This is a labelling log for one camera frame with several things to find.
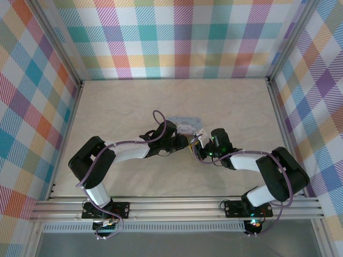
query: aluminum rail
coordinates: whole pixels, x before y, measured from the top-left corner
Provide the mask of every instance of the aluminum rail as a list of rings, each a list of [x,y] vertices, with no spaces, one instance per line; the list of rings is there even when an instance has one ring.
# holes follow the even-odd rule
[[[115,202],[130,202],[130,214],[126,222],[135,221],[228,221],[247,220],[246,217],[226,218],[219,208],[222,200],[240,200],[240,197],[121,197],[113,198]],[[31,216],[31,222],[68,222],[85,221],[81,219],[82,202],[86,198],[53,198],[38,201]],[[276,219],[280,208],[273,207]],[[323,211],[317,198],[295,196],[293,204],[284,208],[281,219],[322,219]]]

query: beige floor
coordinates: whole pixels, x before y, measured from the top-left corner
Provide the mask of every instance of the beige floor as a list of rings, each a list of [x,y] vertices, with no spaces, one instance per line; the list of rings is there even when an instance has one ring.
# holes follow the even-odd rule
[[[263,79],[88,81],[81,96],[53,196],[83,195],[69,159],[92,136],[121,141],[156,129],[152,111],[201,117],[210,133],[223,127],[237,148],[283,145]],[[241,195],[263,184],[259,173],[197,162],[188,149],[112,165],[105,177],[115,195]]]

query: black mounting plate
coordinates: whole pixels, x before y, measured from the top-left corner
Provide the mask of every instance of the black mounting plate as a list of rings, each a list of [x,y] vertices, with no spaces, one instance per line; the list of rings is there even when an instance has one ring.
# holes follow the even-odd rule
[[[130,213],[130,203],[129,202],[112,202],[112,209],[111,212],[120,215],[123,219],[129,218]],[[81,215],[82,219],[95,219],[101,218],[97,216],[95,213],[98,213],[98,209],[96,209],[91,202],[86,202],[83,205],[83,212]]]
[[[273,217],[273,210],[269,203],[265,203],[254,210],[246,211],[241,201],[224,201],[225,217],[227,218],[264,218]]]

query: plaid wall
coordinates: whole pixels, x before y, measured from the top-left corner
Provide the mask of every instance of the plaid wall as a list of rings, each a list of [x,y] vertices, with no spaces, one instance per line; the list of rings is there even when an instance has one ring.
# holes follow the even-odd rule
[[[343,0],[322,0],[277,77],[298,160],[343,256]]]
[[[101,80],[264,77],[305,0],[40,3],[80,76]]]
[[[73,83],[24,0],[0,0],[0,256],[19,256],[74,104]]]

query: vent grille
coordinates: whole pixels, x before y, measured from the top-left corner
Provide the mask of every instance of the vent grille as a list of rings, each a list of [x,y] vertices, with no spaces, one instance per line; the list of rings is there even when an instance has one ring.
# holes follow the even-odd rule
[[[217,222],[126,222],[122,232],[210,232],[210,231],[243,231],[243,221]],[[91,222],[46,223],[45,233],[92,232]]]

